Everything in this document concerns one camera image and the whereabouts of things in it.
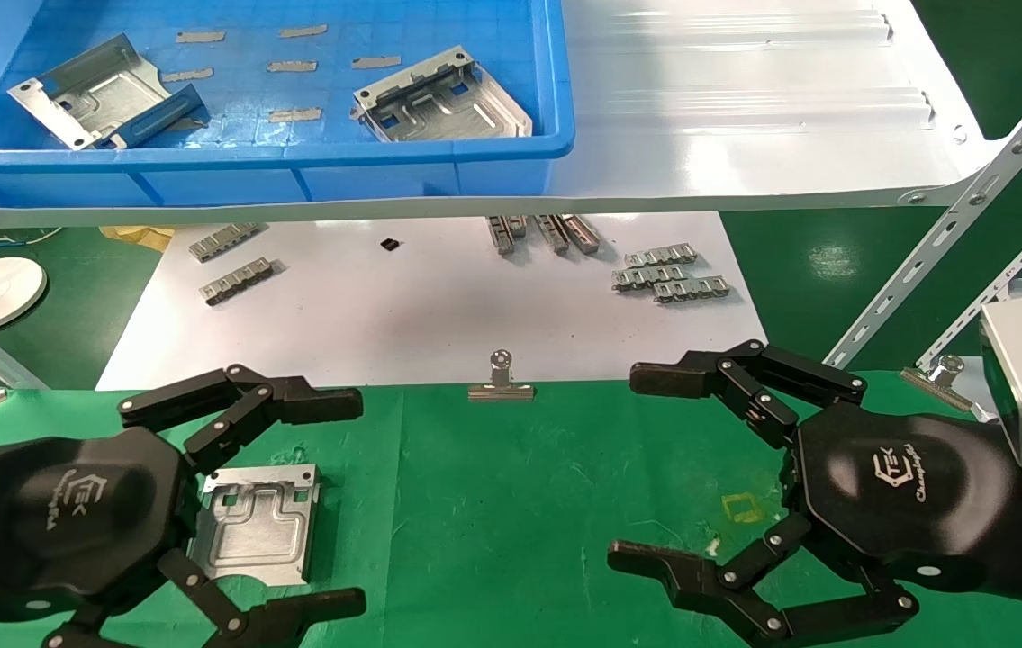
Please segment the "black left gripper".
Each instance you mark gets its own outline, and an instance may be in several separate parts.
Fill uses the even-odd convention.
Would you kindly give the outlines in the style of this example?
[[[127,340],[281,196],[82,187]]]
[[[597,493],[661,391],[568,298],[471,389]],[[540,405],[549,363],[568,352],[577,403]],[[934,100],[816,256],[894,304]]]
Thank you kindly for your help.
[[[118,410],[131,429],[112,437],[0,445],[0,622],[86,604],[124,614],[165,578],[214,624],[204,647],[300,647],[313,624],[366,612],[362,588],[242,611],[182,550],[198,506],[191,468],[217,472],[276,423],[353,421],[364,413],[360,390],[318,390],[301,376],[234,364],[133,395]],[[204,416],[183,454],[153,434]]]

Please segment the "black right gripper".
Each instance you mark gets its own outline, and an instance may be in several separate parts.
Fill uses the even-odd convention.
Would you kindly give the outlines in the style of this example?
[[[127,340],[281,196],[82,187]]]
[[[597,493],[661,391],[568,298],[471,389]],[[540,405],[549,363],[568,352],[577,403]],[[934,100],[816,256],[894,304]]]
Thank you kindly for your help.
[[[659,581],[673,608],[716,617],[750,647],[810,647],[887,635],[914,618],[918,600],[893,578],[948,593],[1017,594],[1008,538],[1017,460],[995,427],[860,409],[864,379],[759,340],[688,350],[675,364],[633,364],[629,387],[716,398],[768,446],[791,451],[790,502],[803,515],[788,514],[725,565],[610,543],[610,569]],[[823,410],[799,424],[773,391]],[[864,593],[787,608],[762,599],[757,583],[803,545]]]

